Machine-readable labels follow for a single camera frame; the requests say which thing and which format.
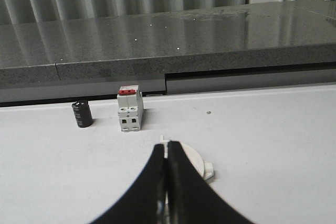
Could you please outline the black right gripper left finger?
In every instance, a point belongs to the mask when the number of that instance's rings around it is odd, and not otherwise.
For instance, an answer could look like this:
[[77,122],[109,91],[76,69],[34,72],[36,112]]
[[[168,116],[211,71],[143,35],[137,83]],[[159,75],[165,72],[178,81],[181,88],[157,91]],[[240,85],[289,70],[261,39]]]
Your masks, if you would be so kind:
[[165,179],[164,145],[156,144],[130,188],[93,223],[163,223]]

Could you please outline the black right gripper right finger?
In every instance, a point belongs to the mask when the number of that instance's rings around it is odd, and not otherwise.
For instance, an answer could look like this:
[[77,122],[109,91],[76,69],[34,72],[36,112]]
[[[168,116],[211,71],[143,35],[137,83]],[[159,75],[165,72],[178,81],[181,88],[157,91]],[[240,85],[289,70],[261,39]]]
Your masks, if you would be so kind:
[[251,223],[212,190],[180,142],[167,145],[170,223]]

